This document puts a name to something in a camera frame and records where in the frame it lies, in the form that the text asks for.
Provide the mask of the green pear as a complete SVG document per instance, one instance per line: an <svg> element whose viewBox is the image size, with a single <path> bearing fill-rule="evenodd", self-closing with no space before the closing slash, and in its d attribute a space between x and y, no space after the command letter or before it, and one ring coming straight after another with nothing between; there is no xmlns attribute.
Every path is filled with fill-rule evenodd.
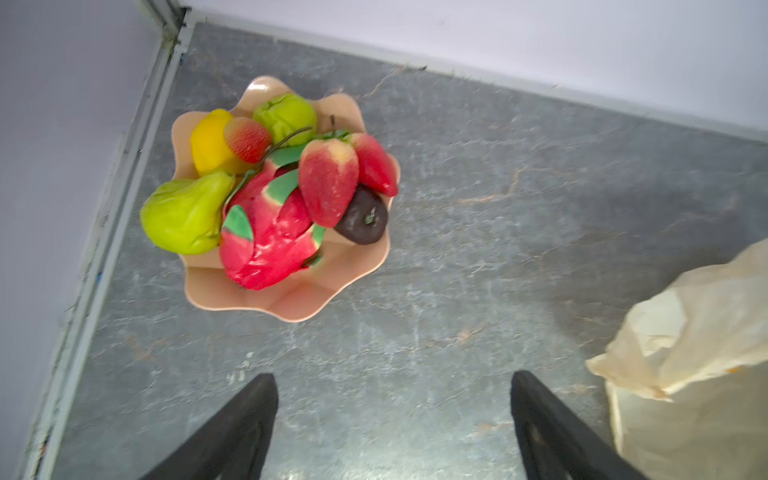
<svg viewBox="0 0 768 480"><path fill-rule="evenodd" d="M213 250L219 245L223 206L235 180L219 170L160 185L140 210L144 233L157 247L180 255Z"/></svg>

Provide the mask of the banana print plastic bag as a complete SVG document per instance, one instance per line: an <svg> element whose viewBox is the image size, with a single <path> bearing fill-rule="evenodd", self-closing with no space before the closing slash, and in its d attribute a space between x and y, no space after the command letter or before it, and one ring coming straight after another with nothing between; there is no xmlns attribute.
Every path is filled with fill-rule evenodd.
<svg viewBox="0 0 768 480"><path fill-rule="evenodd" d="M767 245L634 305L588 370L618 453L650 479L767 475Z"/></svg>

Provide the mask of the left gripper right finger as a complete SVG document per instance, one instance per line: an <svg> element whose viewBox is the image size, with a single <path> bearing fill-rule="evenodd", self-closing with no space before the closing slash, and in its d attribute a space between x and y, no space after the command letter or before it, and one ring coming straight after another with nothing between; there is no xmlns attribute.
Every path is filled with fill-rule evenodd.
<svg viewBox="0 0 768 480"><path fill-rule="evenodd" d="M529 479L646 479L533 373L512 375L510 408Z"/></svg>

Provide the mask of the red strawberry large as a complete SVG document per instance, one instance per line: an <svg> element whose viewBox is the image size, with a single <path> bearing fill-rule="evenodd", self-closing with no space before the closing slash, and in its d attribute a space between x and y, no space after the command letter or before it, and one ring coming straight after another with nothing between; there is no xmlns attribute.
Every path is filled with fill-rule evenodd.
<svg viewBox="0 0 768 480"><path fill-rule="evenodd" d="M322 227L334 228L357 188L359 163L355 150L338 139L313 140L300 156L298 171L299 188L310 218Z"/></svg>

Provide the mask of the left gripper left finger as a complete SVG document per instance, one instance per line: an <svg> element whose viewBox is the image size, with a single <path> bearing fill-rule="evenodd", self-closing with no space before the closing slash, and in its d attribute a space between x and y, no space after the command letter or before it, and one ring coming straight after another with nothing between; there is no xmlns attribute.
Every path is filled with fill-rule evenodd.
<svg viewBox="0 0 768 480"><path fill-rule="evenodd" d="M275 377L257 375L145 479L259 479L279 396Z"/></svg>

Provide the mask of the dark purple mangosteen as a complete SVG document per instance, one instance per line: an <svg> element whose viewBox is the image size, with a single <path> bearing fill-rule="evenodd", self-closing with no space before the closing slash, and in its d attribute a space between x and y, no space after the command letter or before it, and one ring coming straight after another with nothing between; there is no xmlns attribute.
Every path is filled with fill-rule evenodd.
<svg viewBox="0 0 768 480"><path fill-rule="evenodd" d="M358 245L378 242L389 220L385 202L377 192L359 184L334 230Z"/></svg>

